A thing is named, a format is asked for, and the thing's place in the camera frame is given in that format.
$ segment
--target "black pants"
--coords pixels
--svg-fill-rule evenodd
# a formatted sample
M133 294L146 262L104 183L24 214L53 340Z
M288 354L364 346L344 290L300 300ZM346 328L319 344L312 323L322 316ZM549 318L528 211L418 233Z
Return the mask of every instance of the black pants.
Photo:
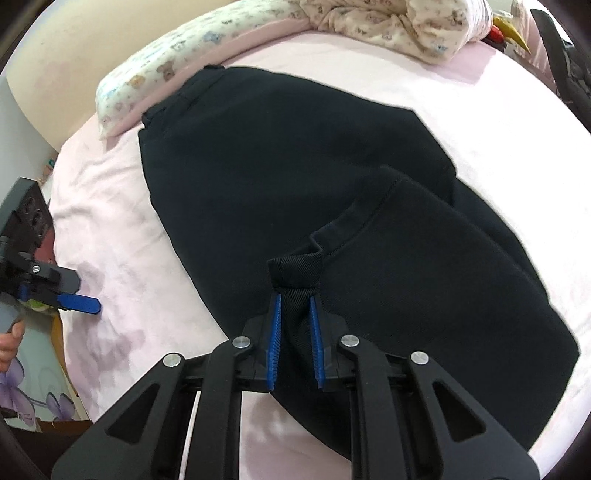
M206 69L139 133L151 200L228 336L284 293L279 402L349 454L320 394L307 298L382 350L421 349L530 447L576 362L515 235L417 116L257 69Z

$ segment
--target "silver bolt head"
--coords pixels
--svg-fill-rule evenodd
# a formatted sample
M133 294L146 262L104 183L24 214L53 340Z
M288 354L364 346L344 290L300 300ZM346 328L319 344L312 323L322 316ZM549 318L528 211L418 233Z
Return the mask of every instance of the silver bolt head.
M340 343L348 347L354 347L359 345L359 337L355 335L343 335L341 338Z
M162 363L167 367L176 367L181 362L181 356L177 353L169 353L167 356L164 357Z
M429 362L429 356L425 352L413 352L410 355L410 359L417 365L425 365Z
M236 348L247 348L250 346L250 344L250 338L245 336L236 337L234 340L232 340L232 345Z

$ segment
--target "teddy bear print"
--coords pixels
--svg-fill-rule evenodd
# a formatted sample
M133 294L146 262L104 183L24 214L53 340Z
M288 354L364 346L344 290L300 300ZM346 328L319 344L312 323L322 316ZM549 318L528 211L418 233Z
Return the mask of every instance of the teddy bear print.
M164 81L169 81L172 77L174 77L175 71L173 70L174 60L169 60L166 63L163 63L160 67L156 69L156 72L161 73Z
M172 48L174 51L181 51L184 48L186 42L186 40L178 41L175 44L171 45L170 48Z
M454 10L447 19L452 26L457 27L459 25L461 27L466 21L466 13L461 10Z
M131 80L128 80L126 82L126 84L137 90L144 84L145 81L146 81L146 77L144 77L142 75L134 75L131 77Z
M202 40L203 41L210 41L212 43L215 43L216 45L219 45L224 36L225 35L223 35L221 33L215 33L215 32L209 31L203 36Z

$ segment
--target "pillow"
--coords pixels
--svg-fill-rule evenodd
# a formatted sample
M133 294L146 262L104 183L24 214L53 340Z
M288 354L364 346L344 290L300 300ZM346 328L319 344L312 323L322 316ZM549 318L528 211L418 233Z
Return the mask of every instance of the pillow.
M56 0L7 67L30 123L60 150L95 112L96 87L133 52L230 0Z
M115 68L96 91L100 138L138 123L208 63L221 63L267 41L308 30L297 0L241 0L195 18Z

